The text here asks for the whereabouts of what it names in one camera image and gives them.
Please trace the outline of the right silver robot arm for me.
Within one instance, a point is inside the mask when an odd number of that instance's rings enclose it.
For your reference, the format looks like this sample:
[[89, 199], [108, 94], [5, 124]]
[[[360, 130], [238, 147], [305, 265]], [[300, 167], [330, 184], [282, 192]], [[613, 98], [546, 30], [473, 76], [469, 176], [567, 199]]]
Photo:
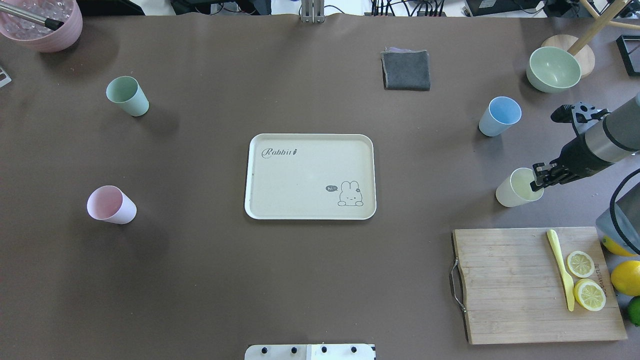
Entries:
[[[556, 123], [570, 123], [575, 138], [549, 164], [533, 164], [533, 191], [593, 176], [640, 148], [639, 97], [614, 111], [578, 102], [561, 105], [551, 114]], [[601, 230], [626, 251], [639, 252], [639, 186], [622, 189], [639, 174], [634, 170], [617, 186], [606, 210], [597, 219]]]

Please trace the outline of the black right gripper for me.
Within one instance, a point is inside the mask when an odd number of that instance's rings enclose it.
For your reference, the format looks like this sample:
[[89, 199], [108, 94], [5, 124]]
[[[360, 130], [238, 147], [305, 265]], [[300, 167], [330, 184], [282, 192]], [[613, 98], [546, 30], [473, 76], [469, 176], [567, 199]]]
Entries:
[[550, 164], [537, 162], [532, 165], [536, 176], [547, 177], [536, 177], [530, 183], [530, 188], [533, 192], [541, 191], [555, 185], [555, 182], [574, 182], [593, 176], [608, 167], [607, 161], [589, 150], [585, 137], [579, 136], [563, 146], [558, 158]]

